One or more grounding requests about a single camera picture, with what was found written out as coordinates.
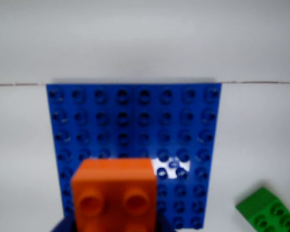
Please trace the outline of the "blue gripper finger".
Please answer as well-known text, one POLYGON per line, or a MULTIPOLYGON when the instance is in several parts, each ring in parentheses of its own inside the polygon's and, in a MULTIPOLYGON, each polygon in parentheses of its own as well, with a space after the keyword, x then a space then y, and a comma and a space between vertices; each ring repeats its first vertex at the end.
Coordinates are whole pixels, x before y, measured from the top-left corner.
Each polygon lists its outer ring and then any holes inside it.
POLYGON ((73 232, 74 231, 74 217, 64 217, 51 232, 73 232))
POLYGON ((157 212, 155 232, 176 232, 176 230, 172 227, 163 213, 157 212))

